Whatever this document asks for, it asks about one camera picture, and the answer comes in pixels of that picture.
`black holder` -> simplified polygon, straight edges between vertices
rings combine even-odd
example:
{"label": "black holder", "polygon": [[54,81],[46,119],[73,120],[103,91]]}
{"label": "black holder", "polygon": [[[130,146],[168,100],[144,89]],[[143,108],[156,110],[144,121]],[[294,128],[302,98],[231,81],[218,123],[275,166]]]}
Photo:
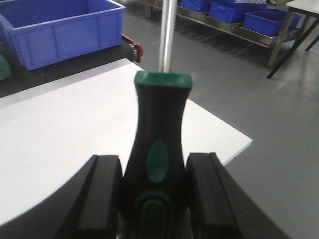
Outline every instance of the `black holder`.
{"label": "black holder", "polygon": [[[216,154],[191,153],[186,175],[189,210],[180,222],[179,238],[289,239],[236,184]],[[121,182],[117,156],[93,155],[54,194],[1,226],[0,238],[126,238],[118,224]]]}

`metal shaft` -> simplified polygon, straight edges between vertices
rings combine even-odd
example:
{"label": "metal shaft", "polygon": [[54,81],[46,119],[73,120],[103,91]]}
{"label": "metal shaft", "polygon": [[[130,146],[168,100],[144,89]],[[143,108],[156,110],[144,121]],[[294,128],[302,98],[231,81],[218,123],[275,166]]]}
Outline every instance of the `metal shaft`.
{"label": "metal shaft", "polygon": [[161,72],[170,71],[176,8],[176,0],[163,0],[159,46],[159,71]]}

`table leg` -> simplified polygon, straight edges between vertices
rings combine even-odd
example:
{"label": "table leg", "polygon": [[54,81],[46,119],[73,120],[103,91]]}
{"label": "table leg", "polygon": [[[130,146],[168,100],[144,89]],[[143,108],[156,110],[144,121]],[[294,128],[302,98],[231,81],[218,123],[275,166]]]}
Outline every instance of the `table leg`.
{"label": "table leg", "polygon": [[146,3],[145,4],[145,17],[150,19],[152,16],[152,12],[153,12],[153,6]]}
{"label": "table leg", "polygon": [[319,40],[319,35],[316,37],[316,39],[306,48],[306,51],[309,51]]}
{"label": "table leg", "polygon": [[281,65],[293,54],[293,52],[300,46],[300,44],[309,36],[309,34],[315,29],[315,27],[319,23],[319,18],[317,18],[313,24],[308,28],[308,30],[300,36],[296,40],[296,44],[292,46],[292,48],[286,53],[286,55],[278,62],[278,64],[274,67],[274,69],[270,72],[270,74],[267,76],[268,79],[271,79],[271,77],[278,71],[278,69],[281,67]]}
{"label": "table leg", "polygon": [[272,67],[275,64],[275,61],[277,59],[281,45],[286,37],[287,31],[288,31],[288,28],[289,28],[289,25],[290,25],[290,22],[292,19],[293,19],[293,12],[288,11],[287,16],[285,18],[285,21],[283,23],[283,29],[281,30],[281,32],[279,33],[279,36],[277,37],[277,41],[276,41],[274,49],[269,57],[267,66]]}

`blue plastic bin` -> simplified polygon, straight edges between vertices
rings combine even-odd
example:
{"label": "blue plastic bin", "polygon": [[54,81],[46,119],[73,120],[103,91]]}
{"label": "blue plastic bin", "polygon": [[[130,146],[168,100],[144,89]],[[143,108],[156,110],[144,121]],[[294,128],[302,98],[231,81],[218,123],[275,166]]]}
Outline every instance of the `blue plastic bin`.
{"label": "blue plastic bin", "polygon": [[234,3],[236,0],[182,0],[181,7],[196,12],[209,12],[212,2]]}
{"label": "blue plastic bin", "polygon": [[262,11],[268,4],[259,3],[218,3],[212,2],[209,16],[215,19],[236,23],[245,20],[245,13],[253,11]]}
{"label": "blue plastic bin", "polygon": [[124,11],[110,0],[0,1],[0,39],[33,70],[121,44]]}
{"label": "blue plastic bin", "polygon": [[[267,36],[278,35],[282,29],[287,12],[279,9],[267,9],[262,12],[246,13],[243,27]],[[301,16],[295,14],[289,29],[296,28]]]}

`black table leg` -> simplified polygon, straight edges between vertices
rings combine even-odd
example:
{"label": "black table leg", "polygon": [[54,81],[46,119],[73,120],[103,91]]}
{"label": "black table leg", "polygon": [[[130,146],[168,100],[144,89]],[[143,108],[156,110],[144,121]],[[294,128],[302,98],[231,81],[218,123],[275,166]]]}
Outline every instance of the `black table leg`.
{"label": "black table leg", "polygon": [[319,35],[316,37],[316,39],[306,48],[306,51],[309,51],[319,40]]}
{"label": "black table leg", "polygon": [[278,71],[278,69],[282,66],[282,64],[293,54],[293,52],[300,46],[300,44],[309,36],[309,34],[315,29],[315,27],[319,23],[319,18],[317,18],[313,24],[308,28],[308,30],[300,36],[293,47],[286,53],[286,55],[276,64],[273,70],[267,76],[268,79],[271,79],[272,76]]}

